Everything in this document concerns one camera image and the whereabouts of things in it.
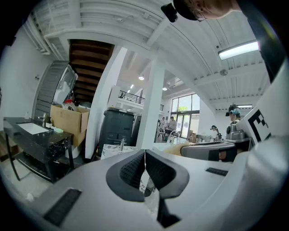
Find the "white sink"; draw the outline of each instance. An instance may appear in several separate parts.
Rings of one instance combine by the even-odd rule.
[[[23,128],[25,131],[29,132],[32,135],[41,133],[41,132],[47,132],[48,130],[38,126],[34,123],[25,123],[25,124],[18,124],[21,128]]]

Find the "ceiling light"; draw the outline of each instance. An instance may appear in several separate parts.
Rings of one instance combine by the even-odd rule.
[[[257,51],[258,49],[258,43],[256,41],[250,41],[219,51],[218,54],[221,60],[225,60],[236,55],[241,55],[251,51]]]
[[[238,105],[239,108],[245,108],[245,107],[252,107],[252,104],[249,105]]]

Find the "white wall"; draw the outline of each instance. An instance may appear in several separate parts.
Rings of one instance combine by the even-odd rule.
[[[222,134],[222,137],[226,137],[226,129],[230,124],[230,118],[225,116],[226,112],[217,112],[215,115],[213,112],[207,107],[207,105],[200,100],[200,121],[199,121],[199,129],[198,134],[203,135],[214,135],[216,136],[216,132],[210,130],[212,125],[217,126],[219,132]]]
[[[158,119],[161,120],[163,117],[168,120],[171,115],[171,108],[172,108],[172,99],[162,99],[161,104],[163,105],[163,115],[159,115]]]
[[[12,46],[6,46],[0,60],[0,86],[2,102],[0,108],[0,130],[3,117],[24,117],[32,114],[33,101],[40,80],[52,59],[42,55],[20,28]]]

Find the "standing person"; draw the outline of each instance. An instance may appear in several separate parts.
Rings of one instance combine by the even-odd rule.
[[[219,132],[218,128],[215,125],[213,125],[210,130],[213,130],[213,131],[217,132],[217,136],[214,139],[214,142],[219,141],[222,138],[222,134]]]
[[[164,117],[163,117],[163,119],[159,123],[159,128],[164,129],[164,124],[165,123],[166,123],[166,121],[164,120]]]
[[[232,104],[229,107],[229,111],[226,112],[226,116],[230,116],[231,124],[235,125],[241,120],[241,112],[236,104]]]
[[[177,122],[174,117],[171,117],[171,121],[168,123],[168,129],[175,131],[177,129]]]
[[[162,132],[162,130],[164,129],[164,125],[165,125],[166,121],[163,119],[160,121],[158,128],[160,129],[160,132]]]

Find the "cardboard box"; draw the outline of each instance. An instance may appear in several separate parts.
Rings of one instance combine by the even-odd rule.
[[[54,127],[73,134],[73,145],[79,146],[86,136],[89,109],[77,107],[77,111],[61,108],[61,105],[52,105],[50,117]]]
[[[189,131],[189,136],[188,136],[188,140],[191,142],[191,143],[194,143],[196,141],[196,133],[193,133],[193,130],[190,130]]]

